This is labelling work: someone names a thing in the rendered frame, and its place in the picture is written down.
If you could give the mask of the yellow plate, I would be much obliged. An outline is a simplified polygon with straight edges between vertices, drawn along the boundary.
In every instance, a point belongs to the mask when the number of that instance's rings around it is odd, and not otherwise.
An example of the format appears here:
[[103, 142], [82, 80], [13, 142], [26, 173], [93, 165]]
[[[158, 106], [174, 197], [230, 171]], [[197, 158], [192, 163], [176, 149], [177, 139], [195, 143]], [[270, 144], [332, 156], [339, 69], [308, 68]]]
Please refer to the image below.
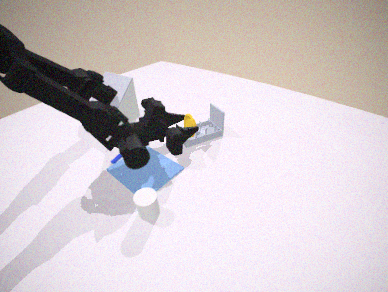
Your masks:
[[196, 126], [194, 118], [190, 114], [186, 114], [184, 117], [184, 127]]

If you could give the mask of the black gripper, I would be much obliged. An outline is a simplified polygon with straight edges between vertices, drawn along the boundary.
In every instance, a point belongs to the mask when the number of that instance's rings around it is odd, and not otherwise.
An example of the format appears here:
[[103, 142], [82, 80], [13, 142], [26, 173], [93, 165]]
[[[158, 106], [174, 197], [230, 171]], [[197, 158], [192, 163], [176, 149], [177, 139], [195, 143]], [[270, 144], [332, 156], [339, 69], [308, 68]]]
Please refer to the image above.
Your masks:
[[[141, 138], [144, 141], [144, 145], [148, 146], [149, 142], [159, 140], [160, 143], [164, 142], [166, 137], [166, 147], [170, 153], [174, 156], [180, 155], [183, 152], [183, 144], [198, 130], [198, 126], [193, 127], [180, 127], [176, 123], [184, 120], [184, 114], [170, 113], [165, 110], [159, 124], [162, 124], [162, 129], [151, 130], [148, 129], [147, 123], [144, 118], [139, 118], [137, 124], [140, 129]], [[170, 127], [176, 124], [176, 127]], [[143, 128], [143, 126], [144, 128]]]

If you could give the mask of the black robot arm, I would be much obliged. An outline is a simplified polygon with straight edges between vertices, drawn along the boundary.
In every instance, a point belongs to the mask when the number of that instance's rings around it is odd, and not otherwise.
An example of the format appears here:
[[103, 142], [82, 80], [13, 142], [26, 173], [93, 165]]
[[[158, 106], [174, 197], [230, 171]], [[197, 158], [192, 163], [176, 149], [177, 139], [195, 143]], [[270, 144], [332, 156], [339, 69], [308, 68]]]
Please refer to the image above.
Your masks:
[[[24, 43], [0, 24], [0, 73], [6, 74], [0, 75], [0, 81], [8, 89], [27, 94], [80, 121], [84, 130], [108, 151], [117, 147], [127, 168], [137, 170], [148, 163], [150, 155], [137, 122], [129, 123], [118, 108], [110, 105], [118, 91], [104, 85], [104, 77], [98, 72], [67, 69], [39, 56], [25, 49]], [[98, 101], [90, 101], [91, 97]], [[141, 106], [145, 114], [139, 118], [144, 118], [148, 129], [162, 129], [162, 102], [151, 97], [143, 99]]]

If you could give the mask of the grey dish rack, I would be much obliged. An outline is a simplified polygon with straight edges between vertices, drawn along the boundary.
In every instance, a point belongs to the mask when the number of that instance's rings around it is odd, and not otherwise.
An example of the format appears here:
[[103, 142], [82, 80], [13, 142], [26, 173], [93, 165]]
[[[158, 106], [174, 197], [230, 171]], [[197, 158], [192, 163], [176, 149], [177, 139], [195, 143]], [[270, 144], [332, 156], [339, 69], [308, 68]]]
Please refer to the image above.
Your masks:
[[221, 137], [224, 135], [225, 111], [210, 102], [210, 119], [199, 121], [196, 126], [199, 130], [185, 143], [186, 148]]

